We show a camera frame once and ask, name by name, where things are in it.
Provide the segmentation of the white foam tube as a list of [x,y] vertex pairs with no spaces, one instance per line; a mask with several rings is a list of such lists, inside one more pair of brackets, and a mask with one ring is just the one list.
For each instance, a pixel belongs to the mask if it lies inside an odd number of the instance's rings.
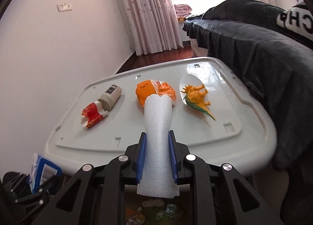
[[166,199],[179,195],[171,170],[169,148],[171,118],[170,97],[153,94],[145,100],[146,147],[142,179],[137,188],[139,195]]

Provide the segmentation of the red white wrapper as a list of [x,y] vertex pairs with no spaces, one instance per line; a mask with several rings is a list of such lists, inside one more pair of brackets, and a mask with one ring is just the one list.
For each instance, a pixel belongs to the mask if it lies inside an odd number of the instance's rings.
[[85,129],[92,128],[108,115],[100,101],[95,101],[86,106],[81,113],[81,123]]

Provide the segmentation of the beige cylindrical bottle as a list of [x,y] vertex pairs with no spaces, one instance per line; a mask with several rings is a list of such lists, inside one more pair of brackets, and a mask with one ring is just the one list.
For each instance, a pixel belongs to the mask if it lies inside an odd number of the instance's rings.
[[112,84],[104,93],[100,95],[98,101],[102,104],[104,110],[110,111],[121,94],[121,87],[116,84]]

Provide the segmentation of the orange toy dinosaur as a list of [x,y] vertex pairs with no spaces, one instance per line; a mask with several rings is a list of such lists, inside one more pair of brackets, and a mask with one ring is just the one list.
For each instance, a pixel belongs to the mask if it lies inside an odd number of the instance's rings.
[[208,108],[211,105],[211,102],[205,101],[205,97],[209,92],[205,88],[204,84],[202,84],[201,86],[188,85],[183,87],[180,92],[186,94],[183,100],[186,101],[186,104],[188,106],[196,111],[208,115],[211,119],[215,121],[214,115],[210,112]]

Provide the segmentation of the orange plastic bag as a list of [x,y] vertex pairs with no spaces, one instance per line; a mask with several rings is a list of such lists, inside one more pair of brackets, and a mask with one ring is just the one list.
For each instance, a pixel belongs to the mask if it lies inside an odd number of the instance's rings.
[[175,104],[177,99],[176,91],[167,82],[155,81],[153,79],[149,79],[137,84],[135,93],[139,103],[143,107],[145,106],[145,100],[153,94],[159,96],[167,95],[171,98],[172,105]]

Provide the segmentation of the orange jelly drink pouch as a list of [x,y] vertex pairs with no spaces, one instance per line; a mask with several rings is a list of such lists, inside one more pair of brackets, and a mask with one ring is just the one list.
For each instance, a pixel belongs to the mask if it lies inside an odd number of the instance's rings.
[[146,220],[146,216],[142,213],[141,206],[136,210],[126,209],[125,215],[127,225],[142,225]]

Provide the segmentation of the green snack bag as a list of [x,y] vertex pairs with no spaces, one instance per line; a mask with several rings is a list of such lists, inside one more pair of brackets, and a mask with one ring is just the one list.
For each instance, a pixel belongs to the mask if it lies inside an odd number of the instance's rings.
[[181,218],[183,213],[180,211],[176,204],[167,204],[164,210],[159,210],[156,213],[156,220],[178,220]]

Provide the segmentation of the white knotted tissue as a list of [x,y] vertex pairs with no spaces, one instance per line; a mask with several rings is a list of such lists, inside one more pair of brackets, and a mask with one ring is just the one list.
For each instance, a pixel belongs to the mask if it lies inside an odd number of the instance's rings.
[[165,202],[161,198],[159,198],[159,199],[149,199],[149,200],[146,200],[146,201],[142,202],[142,206],[144,208],[150,208],[150,207],[154,207],[154,206],[161,207],[161,206],[164,206],[164,205],[165,205]]

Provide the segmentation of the cardboard box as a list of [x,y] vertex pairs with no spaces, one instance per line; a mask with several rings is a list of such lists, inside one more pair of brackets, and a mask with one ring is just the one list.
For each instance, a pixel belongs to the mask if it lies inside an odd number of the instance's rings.
[[[136,210],[139,206],[142,207],[142,213],[146,216],[146,220],[143,224],[192,224],[192,204],[189,185],[181,185],[179,188],[179,196],[173,199],[161,198],[165,202],[161,207],[144,208],[142,202],[149,199],[159,199],[160,197],[148,197],[137,194],[136,186],[125,187],[125,210]],[[174,220],[156,220],[156,213],[159,210],[164,210],[167,204],[176,204],[180,211],[183,213],[180,219]]]

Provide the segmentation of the white plastic bin lid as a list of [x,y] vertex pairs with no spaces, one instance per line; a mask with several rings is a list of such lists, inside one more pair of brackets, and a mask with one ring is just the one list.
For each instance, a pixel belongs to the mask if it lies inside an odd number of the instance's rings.
[[[122,94],[90,129],[82,110],[116,84]],[[273,121],[242,81],[210,57],[172,61],[87,86],[52,130],[44,155],[70,174],[83,164],[104,165],[139,141],[171,130],[176,141],[209,164],[230,163],[242,175],[263,169],[277,146]]]

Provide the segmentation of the pink curtain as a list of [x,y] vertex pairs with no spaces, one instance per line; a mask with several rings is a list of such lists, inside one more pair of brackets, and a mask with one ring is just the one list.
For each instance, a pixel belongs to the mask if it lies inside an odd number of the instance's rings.
[[138,56],[183,47],[171,0],[122,0]]

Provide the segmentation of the black white logo pillow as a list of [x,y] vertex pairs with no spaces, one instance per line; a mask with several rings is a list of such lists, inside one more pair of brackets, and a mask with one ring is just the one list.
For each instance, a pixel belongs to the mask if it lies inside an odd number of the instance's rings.
[[312,49],[312,14],[304,1],[281,12],[276,23],[281,33]]

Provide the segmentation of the folded pink quilt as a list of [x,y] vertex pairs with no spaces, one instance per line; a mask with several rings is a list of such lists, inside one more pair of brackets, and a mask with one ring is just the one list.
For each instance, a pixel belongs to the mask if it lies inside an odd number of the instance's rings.
[[174,9],[179,22],[184,21],[187,16],[191,15],[192,12],[192,8],[187,4],[175,4]]

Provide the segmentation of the white bed frame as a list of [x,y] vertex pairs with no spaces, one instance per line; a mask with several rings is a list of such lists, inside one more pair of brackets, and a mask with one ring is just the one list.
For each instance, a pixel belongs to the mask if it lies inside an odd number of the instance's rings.
[[206,48],[199,47],[196,39],[190,39],[190,42],[193,57],[207,57],[208,50]]

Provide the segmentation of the white wall socket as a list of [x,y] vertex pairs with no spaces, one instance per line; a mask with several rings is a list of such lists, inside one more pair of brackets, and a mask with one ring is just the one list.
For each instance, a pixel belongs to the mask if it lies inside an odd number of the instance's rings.
[[71,4],[57,4],[57,8],[58,8],[58,12],[65,12],[65,11],[71,11],[73,10],[72,5]]

